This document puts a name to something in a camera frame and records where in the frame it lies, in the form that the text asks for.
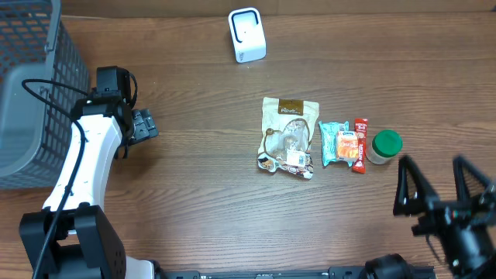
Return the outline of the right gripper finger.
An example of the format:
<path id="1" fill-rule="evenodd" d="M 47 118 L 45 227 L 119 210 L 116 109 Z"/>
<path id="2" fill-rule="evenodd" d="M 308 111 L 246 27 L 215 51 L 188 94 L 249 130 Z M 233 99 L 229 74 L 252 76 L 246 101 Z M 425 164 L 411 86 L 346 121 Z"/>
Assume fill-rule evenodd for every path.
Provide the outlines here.
<path id="1" fill-rule="evenodd" d="M 393 214 L 419 215 L 432 211 L 439 196 L 415 161 L 408 155 L 398 161 L 398 186 Z"/>
<path id="2" fill-rule="evenodd" d="M 495 194 L 495 183 L 462 156 L 453 160 L 453 174 L 458 201 L 486 198 Z"/>

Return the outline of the orange small box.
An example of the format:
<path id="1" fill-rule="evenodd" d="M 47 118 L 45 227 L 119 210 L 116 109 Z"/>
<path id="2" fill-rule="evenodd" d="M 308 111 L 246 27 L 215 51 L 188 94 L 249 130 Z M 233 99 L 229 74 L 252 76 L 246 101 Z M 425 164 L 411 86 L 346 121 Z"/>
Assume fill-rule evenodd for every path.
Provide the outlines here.
<path id="1" fill-rule="evenodd" d="M 354 163 L 359 157 L 358 138 L 354 131 L 339 131 L 336 135 L 336 156 Z"/>

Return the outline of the red snack bar packet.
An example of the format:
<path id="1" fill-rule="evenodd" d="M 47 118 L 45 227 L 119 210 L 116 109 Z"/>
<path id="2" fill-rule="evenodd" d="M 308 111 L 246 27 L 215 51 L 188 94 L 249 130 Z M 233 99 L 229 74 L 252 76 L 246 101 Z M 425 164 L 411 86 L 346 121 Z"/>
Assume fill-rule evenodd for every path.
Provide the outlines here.
<path id="1" fill-rule="evenodd" d="M 368 119 L 355 119 L 354 128 L 358 139 L 358 158 L 352 166 L 352 170 L 359 174 L 366 173 L 364 158 L 367 145 L 367 127 Z"/>

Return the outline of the teal wet wipes pack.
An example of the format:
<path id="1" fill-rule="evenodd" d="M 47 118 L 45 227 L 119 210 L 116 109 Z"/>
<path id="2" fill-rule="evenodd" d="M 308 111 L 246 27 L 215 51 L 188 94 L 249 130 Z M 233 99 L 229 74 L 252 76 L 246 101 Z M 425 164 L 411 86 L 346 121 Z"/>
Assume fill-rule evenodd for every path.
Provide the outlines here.
<path id="1" fill-rule="evenodd" d="M 347 132 L 350 129 L 349 122 L 322 122 L 319 121 L 322 140 L 322 164 L 327 167 L 330 163 L 338 162 L 336 155 L 336 135 L 339 131 Z"/>

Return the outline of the beige snack bag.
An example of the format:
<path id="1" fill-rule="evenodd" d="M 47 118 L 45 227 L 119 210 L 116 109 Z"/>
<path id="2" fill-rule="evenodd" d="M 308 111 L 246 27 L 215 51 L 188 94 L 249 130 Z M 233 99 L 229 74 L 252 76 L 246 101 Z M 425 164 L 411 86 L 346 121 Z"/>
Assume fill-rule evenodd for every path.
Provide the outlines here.
<path id="1" fill-rule="evenodd" d="M 310 149 L 318 117 L 317 102 L 264 98 L 258 167 L 311 179 L 314 167 Z"/>

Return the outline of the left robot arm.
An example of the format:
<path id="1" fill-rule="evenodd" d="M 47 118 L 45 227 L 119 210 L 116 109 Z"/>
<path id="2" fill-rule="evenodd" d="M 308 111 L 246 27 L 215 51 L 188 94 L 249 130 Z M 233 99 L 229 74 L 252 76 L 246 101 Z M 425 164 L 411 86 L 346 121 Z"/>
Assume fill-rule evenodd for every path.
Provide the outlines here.
<path id="1" fill-rule="evenodd" d="M 135 107 L 138 84 L 128 70 L 97 69 L 97 85 L 70 111 L 43 103 L 71 121 L 71 143 L 55 188 L 39 212 L 26 213 L 19 235 L 34 278 L 165 276 L 155 260 L 126 255 L 104 213 L 106 185 L 119 150 L 158 134 L 150 111 Z"/>

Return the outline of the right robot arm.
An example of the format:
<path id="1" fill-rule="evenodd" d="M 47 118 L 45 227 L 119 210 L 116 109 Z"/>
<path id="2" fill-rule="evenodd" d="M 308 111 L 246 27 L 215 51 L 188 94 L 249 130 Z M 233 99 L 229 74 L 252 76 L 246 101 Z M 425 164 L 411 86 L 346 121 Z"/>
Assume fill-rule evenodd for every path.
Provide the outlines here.
<path id="1" fill-rule="evenodd" d="M 453 159 L 456 200 L 443 201 L 415 161 L 398 161 L 395 216 L 416 216 L 414 236 L 436 237 L 454 278 L 494 278 L 495 182 L 462 156 Z"/>

